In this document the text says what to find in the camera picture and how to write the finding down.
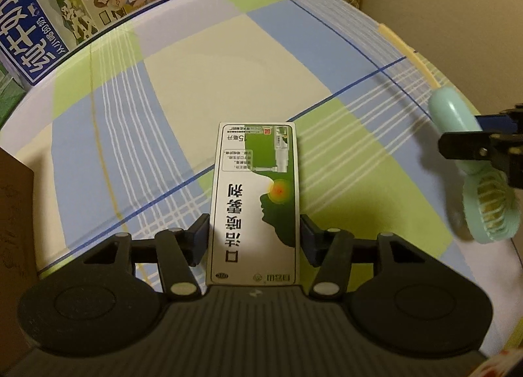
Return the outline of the brown cardboard box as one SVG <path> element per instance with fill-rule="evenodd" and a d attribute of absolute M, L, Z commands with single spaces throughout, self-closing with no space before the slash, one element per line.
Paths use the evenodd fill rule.
<path fill-rule="evenodd" d="M 33 228 L 34 173 L 1 151 L 1 370 L 28 351 L 17 321 L 20 297 L 38 280 Z"/>

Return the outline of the green tissue pack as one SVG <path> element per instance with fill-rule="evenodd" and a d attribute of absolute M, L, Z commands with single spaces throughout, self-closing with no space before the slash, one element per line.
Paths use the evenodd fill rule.
<path fill-rule="evenodd" d="M 16 107 L 26 95 L 26 88 L 0 65 L 0 128 L 2 128 Z"/>

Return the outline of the green white medicine box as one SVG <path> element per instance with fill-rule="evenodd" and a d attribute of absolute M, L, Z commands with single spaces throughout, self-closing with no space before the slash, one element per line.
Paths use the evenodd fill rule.
<path fill-rule="evenodd" d="M 299 280 L 300 195 L 292 123 L 222 123 L 214 160 L 207 283 Z"/>

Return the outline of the mint handheld fan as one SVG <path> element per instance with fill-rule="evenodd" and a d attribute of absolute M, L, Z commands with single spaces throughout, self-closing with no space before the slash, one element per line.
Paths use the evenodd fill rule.
<path fill-rule="evenodd" d="M 441 134 L 438 151 L 464 173 L 463 209 L 472 238 L 487 244 L 514 237 L 521 216 L 515 191 L 522 189 L 522 105 L 474 116 L 460 93 L 440 84 L 395 32 L 384 24 L 378 32 L 431 87 L 428 108 Z"/>

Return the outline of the checked tablecloth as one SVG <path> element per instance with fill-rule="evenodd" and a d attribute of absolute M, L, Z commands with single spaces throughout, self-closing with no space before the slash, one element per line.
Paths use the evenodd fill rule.
<path fill-rule="evenodd" d="M 218 127 L 292 121 L 300 208 L 361 238 L 391 231 L 486 291 L 462 179 L 437 150 L 430 90 L 342 0 L 170 0 L 33 87 L 1 131 L 35 173 L 49 273 L 117 230 L 145 238 L 207 212 Z"/>

